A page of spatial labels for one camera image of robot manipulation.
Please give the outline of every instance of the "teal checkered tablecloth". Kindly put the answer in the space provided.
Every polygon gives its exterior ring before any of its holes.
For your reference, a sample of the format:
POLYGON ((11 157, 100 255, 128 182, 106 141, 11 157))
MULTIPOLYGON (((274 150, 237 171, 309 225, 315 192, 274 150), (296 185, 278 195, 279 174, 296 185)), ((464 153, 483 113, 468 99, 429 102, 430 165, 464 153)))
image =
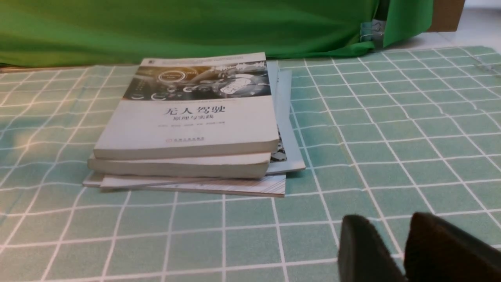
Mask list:
POLYGON ((0 74, 0 281, 337 281, 358 213, 401 265, 428 211, 501 248, 501 55, 284 60, 308 168, 283 199, 84 188, 136 67, 0 74))

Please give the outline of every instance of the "green fabric backdrop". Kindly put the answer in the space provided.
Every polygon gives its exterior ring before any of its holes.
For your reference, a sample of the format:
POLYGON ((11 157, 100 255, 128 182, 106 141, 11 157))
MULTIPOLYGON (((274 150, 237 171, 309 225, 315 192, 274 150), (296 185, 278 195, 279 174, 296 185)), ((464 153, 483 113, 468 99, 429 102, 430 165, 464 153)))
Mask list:
MULTIPOLYGON (((392 0, 385 45, 431 24, 432 0, 392 0)), ((274 58, 360 56, 378 0, 1 0, 0 63, 138 63, 265 51, 274 58)))

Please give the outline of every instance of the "white floor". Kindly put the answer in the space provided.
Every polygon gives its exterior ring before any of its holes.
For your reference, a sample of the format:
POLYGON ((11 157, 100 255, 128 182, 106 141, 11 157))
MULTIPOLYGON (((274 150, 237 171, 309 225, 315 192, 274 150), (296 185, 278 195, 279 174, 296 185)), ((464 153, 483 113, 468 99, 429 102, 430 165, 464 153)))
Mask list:
POLYGON ((423 33, 392 49, 486 46, 501 53, 501 0, 468 0, 457 32, 423 33))

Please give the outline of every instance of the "stack of books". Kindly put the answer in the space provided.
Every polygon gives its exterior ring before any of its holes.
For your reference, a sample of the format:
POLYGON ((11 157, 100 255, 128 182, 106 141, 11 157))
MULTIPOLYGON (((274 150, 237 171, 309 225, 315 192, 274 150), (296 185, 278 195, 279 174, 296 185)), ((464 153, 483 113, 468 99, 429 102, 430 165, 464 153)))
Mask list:
POLYGON ((283 196, 285 173, 305 169, 291 79, 264 53, 144 59, 83 185, 283 196))

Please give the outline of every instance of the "cardboard box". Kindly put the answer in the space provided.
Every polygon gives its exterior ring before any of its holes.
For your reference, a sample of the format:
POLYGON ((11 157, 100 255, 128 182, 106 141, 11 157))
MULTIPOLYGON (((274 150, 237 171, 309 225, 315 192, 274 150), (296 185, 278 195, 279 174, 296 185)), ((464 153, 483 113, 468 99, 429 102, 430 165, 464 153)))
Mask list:
POLYGON ((465 0, 434 0, 433 18, 427 32, 457 31, 465 0))

